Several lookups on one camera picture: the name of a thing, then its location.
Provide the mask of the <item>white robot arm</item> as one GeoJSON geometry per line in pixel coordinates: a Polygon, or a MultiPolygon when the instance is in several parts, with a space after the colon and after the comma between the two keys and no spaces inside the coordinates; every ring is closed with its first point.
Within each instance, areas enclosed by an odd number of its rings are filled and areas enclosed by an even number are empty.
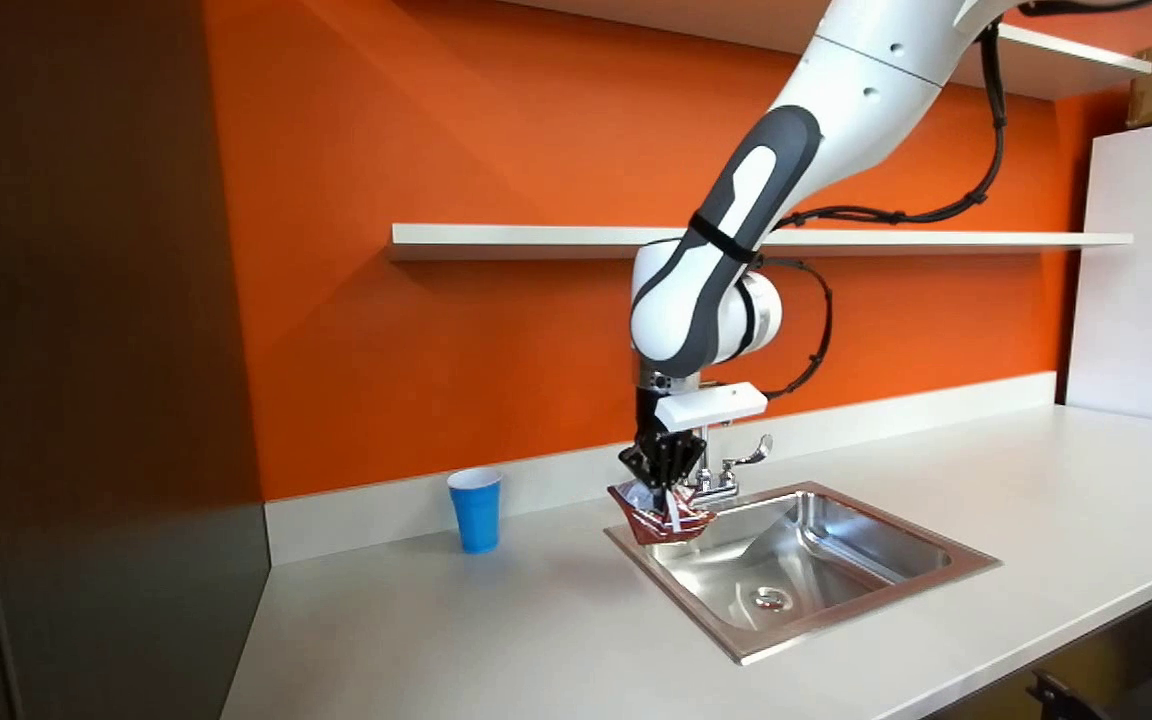
{"type": "Polygon", "coordinates": [[[975,207],[1004,159],[929,211],[799,200],[882,165],[925,119],[962,55],[980,47],[992,137],[1004,137],[995,23],[1021,0],[828,0],[799,63],[726,159],[681,235],[631,265],[631,348],[639,359],[631,473],[614,500],[639,544],[702,536],[713,510],[686,479],[703,459],[703,428],[756,416],[754,384],[703,388],[702,373],[765,348],[782,332],[782,290],[759,275],[759,242],[804,220],[937,225],[975,207]]]}

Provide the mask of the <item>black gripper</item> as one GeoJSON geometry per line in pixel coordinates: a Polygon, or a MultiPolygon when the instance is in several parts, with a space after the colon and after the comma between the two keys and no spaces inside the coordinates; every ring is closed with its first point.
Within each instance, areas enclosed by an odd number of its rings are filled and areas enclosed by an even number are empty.
{"type": "Polygon", "coordinates": [[[665,400],[665,384],[645,374],[635,384],[635,435],[616,459],[627,466],[619,479],[626,490],[639,487],[639,506],[665,514],[672,487],[672,514],[686,527],[692,518],[692,487],[686,483],[703,454],[703,440],[695,433],[669,433],[657,416],[665,400]]]}

